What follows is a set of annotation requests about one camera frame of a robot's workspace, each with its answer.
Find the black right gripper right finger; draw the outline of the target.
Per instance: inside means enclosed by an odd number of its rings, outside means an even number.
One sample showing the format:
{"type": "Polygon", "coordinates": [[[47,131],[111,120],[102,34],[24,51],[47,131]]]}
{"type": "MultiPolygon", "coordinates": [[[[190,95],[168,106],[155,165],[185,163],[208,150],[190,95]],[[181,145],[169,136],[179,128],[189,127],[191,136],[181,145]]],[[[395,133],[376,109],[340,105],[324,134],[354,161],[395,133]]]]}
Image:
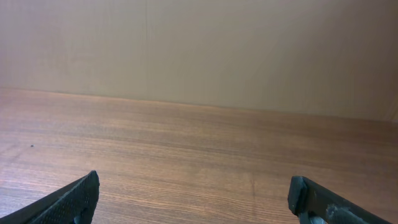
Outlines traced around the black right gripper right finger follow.
{"type": "Polygon", "coordinates": [[[303,176],[291,178],[288,204],[300,224],[391,224],[303,176]]]}

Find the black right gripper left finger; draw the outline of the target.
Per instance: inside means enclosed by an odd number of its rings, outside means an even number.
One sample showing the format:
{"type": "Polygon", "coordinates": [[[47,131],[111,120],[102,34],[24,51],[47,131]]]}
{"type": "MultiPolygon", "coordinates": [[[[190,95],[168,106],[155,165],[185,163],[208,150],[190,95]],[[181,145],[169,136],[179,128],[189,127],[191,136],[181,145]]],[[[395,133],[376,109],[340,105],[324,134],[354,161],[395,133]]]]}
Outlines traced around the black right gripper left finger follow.
{"type": "Polygon", "coordinates": [[[91,224],[100,182],[96,171],[1,218],[1,224],[91,224]]]}

